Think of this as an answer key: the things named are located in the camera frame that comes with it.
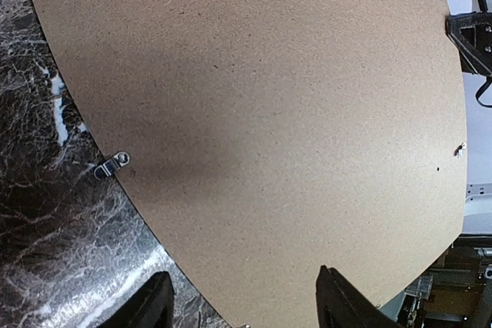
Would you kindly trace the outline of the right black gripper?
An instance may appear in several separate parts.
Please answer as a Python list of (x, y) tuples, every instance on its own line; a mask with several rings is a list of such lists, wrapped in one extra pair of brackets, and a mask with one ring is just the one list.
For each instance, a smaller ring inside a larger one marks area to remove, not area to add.
[(456, 46), (462, 72), (491, 76), (491, 13), (451, 15), (445, 22), (446, 34)]

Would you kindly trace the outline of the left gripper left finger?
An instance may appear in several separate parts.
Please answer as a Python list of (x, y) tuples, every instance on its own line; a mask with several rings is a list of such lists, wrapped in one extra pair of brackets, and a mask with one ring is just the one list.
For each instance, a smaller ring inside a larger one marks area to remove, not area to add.
[(100, 328), (173, 327), (174, 288), (168, 272), (154, 273)]

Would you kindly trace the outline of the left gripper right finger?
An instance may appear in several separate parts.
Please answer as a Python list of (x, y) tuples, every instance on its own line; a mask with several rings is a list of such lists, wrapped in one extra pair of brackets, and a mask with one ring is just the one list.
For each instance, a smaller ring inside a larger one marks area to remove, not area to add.
[(317, 318), (320, 328), (398, 328), (337, 269), (321, 266), (316, 280)]

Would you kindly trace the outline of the brown backing board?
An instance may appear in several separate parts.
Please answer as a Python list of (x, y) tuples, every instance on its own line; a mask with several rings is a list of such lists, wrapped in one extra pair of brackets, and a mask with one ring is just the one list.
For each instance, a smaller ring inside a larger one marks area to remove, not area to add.
[(32, 0), (156, 237), (231, 325), (315, 327), (338, 269), (385, 304), (458, 237), (447, 0)]

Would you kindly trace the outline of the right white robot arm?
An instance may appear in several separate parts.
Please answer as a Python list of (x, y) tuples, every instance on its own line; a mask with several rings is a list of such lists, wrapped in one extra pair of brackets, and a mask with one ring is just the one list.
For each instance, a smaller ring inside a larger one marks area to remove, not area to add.
[(457, 154), (467, 155), (465, 234), (491, 232), (491, 14), (471, 12), (446, 20), (463, 72), (467, 139)]

